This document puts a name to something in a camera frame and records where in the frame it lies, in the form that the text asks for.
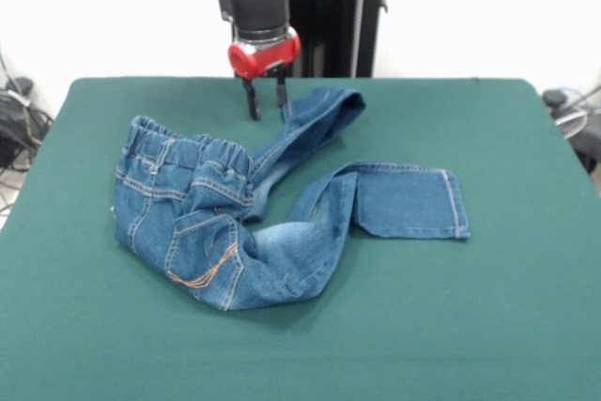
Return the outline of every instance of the white wall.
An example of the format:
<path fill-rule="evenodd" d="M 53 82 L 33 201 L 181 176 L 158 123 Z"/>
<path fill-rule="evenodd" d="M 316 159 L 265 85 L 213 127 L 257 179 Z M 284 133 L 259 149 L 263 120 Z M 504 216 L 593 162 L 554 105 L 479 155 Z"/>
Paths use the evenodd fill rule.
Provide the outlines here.
<path fill-rule="evenodd" d="M 601 79 L 601 0 L 388 4 L 376 76 L 523 77 L 581 90 Z M 0 19 L 5 58 L 53 114 L 78 77 L 231 74 L 217 0 L 3 0 Z"/>
<path fill-rule="evenodd" d="M 388 0 L 379 76 L 520 77 L 539 90 L 601 82 L 601 0 Z"/>

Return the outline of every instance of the green tablecloth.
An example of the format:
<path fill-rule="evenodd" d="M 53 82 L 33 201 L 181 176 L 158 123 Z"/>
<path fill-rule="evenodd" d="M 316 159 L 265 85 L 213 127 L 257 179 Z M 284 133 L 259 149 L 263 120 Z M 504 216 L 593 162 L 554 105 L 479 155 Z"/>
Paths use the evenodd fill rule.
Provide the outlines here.
<path fill-rule="evenodd" d="M 456 172 L 467 242 L 353 231 L 320 298 L 230 313 L 119 247 L 130 120 L 256 148 L 281 127 L 260 82 L 258 123 L 236 80 L 72 86 L 0 236 L 0 399 L 599 399 L 601 202 L 524 82 L 347 81 L 367 110 L 277 187 L 266 220 L 343 162 L 417 163 Z"/>

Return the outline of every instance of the blue denim jeans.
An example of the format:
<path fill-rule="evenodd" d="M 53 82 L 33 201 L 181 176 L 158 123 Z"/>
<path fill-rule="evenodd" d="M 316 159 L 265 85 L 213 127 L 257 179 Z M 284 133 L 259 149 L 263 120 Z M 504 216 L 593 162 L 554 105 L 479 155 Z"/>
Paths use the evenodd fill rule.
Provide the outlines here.
<path fill-rule="evenodd" d="M 378 162 L 316 180 L 281 224 L 244 227 L 264 217 L 275 183 L 364 108 L 351 89 L 314 90 L 283 107 L 279 135 L 252 153 L 136 117 L 116 168 L 116 239 L 197 300 L 236 310 L 317 296 L 351 224 L 379 237 L 468 237 L 453 173 Z"/>

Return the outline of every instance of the back pocket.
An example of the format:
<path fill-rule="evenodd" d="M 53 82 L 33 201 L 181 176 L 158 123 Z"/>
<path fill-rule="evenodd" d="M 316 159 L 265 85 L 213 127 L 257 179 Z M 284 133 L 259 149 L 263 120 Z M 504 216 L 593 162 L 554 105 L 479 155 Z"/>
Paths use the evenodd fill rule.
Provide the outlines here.
<path fill-rule="evenodd" d="M 197 300 L 228 310 L 244 269 L 236 221 L 200 210 L 178 218 L 174 226 L 165 258 L 167 276 Z"/>

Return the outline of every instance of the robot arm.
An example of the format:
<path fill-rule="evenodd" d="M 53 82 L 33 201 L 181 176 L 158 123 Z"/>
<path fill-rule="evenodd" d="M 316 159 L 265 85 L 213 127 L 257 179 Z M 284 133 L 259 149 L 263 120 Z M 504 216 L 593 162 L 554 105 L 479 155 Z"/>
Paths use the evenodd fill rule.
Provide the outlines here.
<path fill-rule="evenodd" d="M 253 119 L 260 106 L 253 79 L 277 76 L 278 102 L 286 102 L 285 68 L 301 51 L 301 42 L 289 25 L 288 0 L 219 0 L 222 16 L 232 23 L 234 41 L 228 56 L 247 92 Z"/>

